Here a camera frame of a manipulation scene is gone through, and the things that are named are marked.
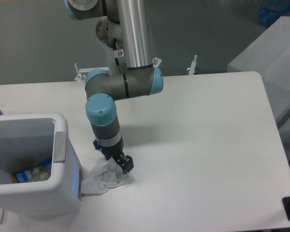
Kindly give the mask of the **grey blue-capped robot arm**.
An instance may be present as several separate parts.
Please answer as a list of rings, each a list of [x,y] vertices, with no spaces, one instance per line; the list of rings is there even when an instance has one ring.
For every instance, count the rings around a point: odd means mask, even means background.
[[[123,152],[115,102],[162,92],[163,76],[153,65],[149,28],[143,0],[66,0],[72,19],[84,20],[105,16],[118,25],[123,39],[126,70],[119,74],[95,69],[86,74],[86,115],[95,135],[96,150],[106,160],[113,159],[124,174],[133,168],[132,157]]]

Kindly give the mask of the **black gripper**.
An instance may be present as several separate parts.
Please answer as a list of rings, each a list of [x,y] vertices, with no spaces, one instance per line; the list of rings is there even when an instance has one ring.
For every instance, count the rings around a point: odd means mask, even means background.
[[[113,146],[102,146],[98,143],[97,139],[93,141],[95,150],[100,151],[106,160],[113,158],[117,165],[122,169],[123,174],[128,174],[133,168],[133,159],[131,156],[126,156],[123,153],[124,142],[120,140]]]

